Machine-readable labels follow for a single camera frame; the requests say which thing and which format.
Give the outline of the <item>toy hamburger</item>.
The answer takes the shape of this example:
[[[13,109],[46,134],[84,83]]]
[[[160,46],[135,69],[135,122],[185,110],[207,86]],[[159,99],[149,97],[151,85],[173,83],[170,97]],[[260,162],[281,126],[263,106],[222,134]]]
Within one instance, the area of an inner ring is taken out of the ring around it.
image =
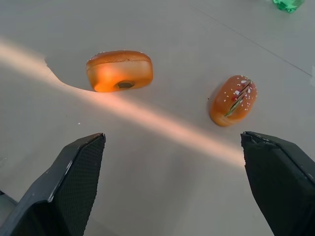
[[[218,126],[241,122],[251,111],[257,98],[255,83],[246,76],[234,75],[220,88],[210,107],[210,118]]]

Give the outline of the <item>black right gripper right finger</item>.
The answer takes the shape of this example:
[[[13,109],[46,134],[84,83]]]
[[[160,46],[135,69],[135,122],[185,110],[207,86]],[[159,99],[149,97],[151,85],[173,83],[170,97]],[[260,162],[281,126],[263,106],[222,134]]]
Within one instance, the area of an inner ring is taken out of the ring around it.
[[[296,144],[241,134],[252,195],[274,236],[315,236],[315,162]]]

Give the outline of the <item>plain orange bread bun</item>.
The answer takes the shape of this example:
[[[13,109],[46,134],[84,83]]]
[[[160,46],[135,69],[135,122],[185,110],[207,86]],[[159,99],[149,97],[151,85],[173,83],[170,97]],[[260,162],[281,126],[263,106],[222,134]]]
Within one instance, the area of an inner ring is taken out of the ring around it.
[[[96,92],[139,89],[152,82],[153,64],[138,51],[101,52],[87,61],[86,74]]]

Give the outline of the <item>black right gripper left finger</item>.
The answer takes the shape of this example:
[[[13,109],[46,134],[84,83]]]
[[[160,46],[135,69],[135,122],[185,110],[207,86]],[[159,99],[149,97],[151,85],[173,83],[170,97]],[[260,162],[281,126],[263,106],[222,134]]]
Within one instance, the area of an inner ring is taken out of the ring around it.
[[[83,236],[96,198],[106,137],[65,146],[0,226],[0,236]]]

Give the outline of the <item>green plastic bottle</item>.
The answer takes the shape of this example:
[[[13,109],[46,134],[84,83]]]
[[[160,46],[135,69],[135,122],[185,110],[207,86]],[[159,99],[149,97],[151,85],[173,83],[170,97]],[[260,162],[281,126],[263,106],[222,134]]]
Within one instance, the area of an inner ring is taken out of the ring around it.
[[[305,0],[272,0],[272,2],[279,10],[293,13],[305,2]]]

